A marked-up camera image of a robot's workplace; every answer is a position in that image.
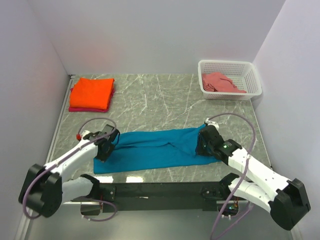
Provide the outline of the blue t shirt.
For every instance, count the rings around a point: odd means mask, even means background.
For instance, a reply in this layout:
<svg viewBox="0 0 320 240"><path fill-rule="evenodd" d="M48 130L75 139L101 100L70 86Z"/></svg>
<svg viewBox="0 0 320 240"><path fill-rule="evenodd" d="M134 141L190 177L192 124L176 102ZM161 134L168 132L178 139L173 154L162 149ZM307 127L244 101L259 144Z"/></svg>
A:
<svg viewBox="0 0 320 240"><path fill-rule="evenodd" d="M125 132L105 162L93 159L94 174L208 165L218 160L196 154L199 130L204 126L161 131Z"/></svg>

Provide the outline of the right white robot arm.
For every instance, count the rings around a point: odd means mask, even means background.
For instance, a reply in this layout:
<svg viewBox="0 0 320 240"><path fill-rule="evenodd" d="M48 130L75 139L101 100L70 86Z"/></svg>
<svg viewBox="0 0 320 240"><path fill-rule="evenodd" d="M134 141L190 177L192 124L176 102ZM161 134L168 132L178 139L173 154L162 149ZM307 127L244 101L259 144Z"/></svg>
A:
<svg viewBox="0 0 320 240"><path fill-rule="evenodd" d="M290 231L311 210L305 185L299 179L290 180L276 173L236 141L223 140L214 125L199 130L196 153L222 161L249 178L246 181L229 173L219 182L222 198L235 196L263 208L284 230Z"/></svg>

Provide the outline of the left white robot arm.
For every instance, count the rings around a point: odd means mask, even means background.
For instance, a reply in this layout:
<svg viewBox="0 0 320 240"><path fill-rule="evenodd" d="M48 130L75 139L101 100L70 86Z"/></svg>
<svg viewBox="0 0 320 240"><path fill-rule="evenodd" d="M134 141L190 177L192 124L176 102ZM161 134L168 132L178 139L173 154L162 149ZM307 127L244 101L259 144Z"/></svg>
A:
<svg viewBox="0 0 320 240"><path fill-rule="evenodd" d="M115 148L113 141L119 136L116 124L106 124L103 130L91 132L79 130L78 144L59 158L45 164L32 165L25 177L18 201L24 215L31 209L45 218L51 217L61 204L77 198L101 201L100 181L89 174L71 180L71 174L85 162L98 159L106 161Z"/></svg>

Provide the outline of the folded magenta t shirt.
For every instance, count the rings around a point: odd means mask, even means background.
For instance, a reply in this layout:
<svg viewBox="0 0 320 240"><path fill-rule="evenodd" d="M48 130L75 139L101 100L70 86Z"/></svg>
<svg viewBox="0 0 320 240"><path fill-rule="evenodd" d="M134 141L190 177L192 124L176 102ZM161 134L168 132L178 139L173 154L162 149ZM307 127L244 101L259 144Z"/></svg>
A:
<svg viewBox="0 0 320 240"><path fill-rule="evenodd" d="M109 104L112 101L112 98L114 96L115 89L113 88L109 97ZM68 107L69 112L94 112L94 113L106 113L109 109L109 105L107 106L106 109L98 109L98 108L87 108L87 107Z"/></svg>

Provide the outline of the folded orange t shirt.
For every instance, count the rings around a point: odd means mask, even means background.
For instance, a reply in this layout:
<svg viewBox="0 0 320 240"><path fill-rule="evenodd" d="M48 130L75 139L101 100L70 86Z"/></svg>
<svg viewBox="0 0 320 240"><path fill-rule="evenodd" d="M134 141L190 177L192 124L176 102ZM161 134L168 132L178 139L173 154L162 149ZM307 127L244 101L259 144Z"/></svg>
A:
<svg viewBox="0 0 320 240"><path fill-rule="evenodd" d="M70 92L69 106L71 108L107 110L112 98L114 82L113 78L88 79L81 77Z"/></svg>

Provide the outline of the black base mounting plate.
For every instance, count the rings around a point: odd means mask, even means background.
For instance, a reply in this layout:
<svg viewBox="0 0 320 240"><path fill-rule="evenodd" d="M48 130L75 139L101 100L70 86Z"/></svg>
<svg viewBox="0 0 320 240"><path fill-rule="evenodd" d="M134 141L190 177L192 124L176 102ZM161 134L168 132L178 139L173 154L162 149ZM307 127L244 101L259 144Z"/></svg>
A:
<svg viewBox="0 0 320 240"><path fill-rule="evenodd" d="M118 211L217 211L231 191L222 182L102 183L99 200Z"/></svg>

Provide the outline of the pink t shirt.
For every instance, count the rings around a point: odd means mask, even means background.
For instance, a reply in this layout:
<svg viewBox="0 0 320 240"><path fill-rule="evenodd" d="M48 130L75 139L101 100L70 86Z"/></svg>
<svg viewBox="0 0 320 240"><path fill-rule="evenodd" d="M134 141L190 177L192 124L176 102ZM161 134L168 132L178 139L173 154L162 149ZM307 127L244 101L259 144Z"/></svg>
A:
<svg viewBox="0 0 320 240"><path fill-rule="evenodd" d="M201 77L203 89L207 92L247 93L245 90L238 89L230 78L220 72L203 73Z"/></svg>

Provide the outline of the white plastic basket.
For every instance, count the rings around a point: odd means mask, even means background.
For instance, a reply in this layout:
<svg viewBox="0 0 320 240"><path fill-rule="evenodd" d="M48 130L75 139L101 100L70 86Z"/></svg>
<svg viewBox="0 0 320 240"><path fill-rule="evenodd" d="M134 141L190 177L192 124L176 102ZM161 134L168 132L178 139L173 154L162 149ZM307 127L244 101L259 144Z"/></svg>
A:
<svg viewBox="0 0 320 240"><path fill-rule="evenodd" d="M250 100L262 94L260 77L255 66L248 61L234 60L200 60L198 62L198 82L203 98L208 100ZM245 93L207 91L203 85L203 75L221 73Z"/></svg>

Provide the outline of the aluminium frame rail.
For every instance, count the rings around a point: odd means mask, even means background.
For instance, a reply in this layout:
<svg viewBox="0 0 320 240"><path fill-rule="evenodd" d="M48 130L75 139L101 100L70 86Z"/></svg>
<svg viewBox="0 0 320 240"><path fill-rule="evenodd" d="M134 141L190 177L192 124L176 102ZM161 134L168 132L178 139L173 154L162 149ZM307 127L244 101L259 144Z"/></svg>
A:
<svg viewBox="0 0 320 240"><path fill-rule="evenodd" d="M62 203L50 217L30 223L26 240L207 240L213 218L222 214L232 222L246 212L246 200L228 195L217 211L129 210L89 198Z"/></svg>

